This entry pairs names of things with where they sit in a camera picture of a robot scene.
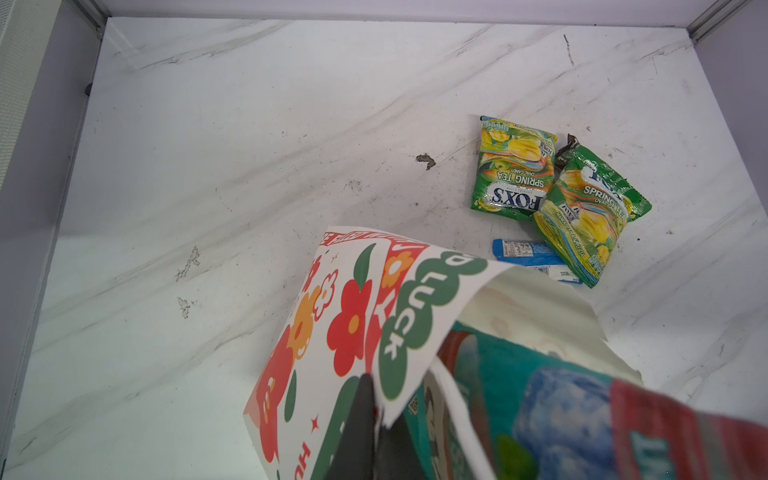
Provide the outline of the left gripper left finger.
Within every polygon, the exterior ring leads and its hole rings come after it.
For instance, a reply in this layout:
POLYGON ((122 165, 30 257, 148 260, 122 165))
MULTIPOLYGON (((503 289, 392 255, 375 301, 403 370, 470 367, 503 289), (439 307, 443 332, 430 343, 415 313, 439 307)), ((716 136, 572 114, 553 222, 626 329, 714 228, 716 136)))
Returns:
POLYGON ((363 374, 325 478, 371 480, 374 478, 376 406, 373 378, 363 374))

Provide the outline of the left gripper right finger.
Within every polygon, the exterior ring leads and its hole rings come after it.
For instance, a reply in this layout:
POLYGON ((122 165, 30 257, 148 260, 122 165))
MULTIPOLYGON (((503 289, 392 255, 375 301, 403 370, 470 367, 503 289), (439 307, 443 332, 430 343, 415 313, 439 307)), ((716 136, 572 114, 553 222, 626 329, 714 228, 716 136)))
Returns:
POLYGON ((374 477, 377 480, 427 480, 403 415, 390 428, 382 426, 379 430, 374 477))

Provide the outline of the white floral paper bag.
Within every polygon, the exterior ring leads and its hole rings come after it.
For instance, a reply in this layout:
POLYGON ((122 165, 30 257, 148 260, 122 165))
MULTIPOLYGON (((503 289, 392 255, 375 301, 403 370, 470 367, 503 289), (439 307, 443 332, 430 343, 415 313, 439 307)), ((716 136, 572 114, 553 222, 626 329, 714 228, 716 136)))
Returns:
POLYGON ((639 384, 576 291, 534 269, 332 227, 243 412, 271 479, 326 479, 363 374, 379 430, 403 415, 427 479, 501 479, 439 350, 463 325, 639 384))

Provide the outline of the green snack packet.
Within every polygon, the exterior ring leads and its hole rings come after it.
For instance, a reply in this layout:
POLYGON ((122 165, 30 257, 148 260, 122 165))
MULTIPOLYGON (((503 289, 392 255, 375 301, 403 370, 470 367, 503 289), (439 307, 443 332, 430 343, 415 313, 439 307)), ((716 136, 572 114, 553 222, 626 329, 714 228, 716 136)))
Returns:
POLYGON ((652 204, 576 139, 557 158, 564 168, 533 219, 546 244, 593 288, 627 224, 650 212, 652 204))

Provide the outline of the blue snack packet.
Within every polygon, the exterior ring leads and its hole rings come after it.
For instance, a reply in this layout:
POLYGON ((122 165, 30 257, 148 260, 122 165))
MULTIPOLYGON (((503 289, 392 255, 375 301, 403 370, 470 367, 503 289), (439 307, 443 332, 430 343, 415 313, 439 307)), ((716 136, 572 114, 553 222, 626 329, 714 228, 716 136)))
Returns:
POLYGON ((495 239, 492 253, 499 261, 538 270, 553 280, 582 284, 582 280, 543 242, 495 239))

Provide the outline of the teal snack packet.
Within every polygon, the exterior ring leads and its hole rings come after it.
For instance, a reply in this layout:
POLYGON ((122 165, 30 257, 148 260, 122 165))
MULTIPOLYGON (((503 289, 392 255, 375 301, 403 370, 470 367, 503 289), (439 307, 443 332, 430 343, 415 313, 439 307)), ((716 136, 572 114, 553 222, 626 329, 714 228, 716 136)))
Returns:
POLYGON ((439 353, 501 479, 763 479, 767 430, 463 325, 439 353))

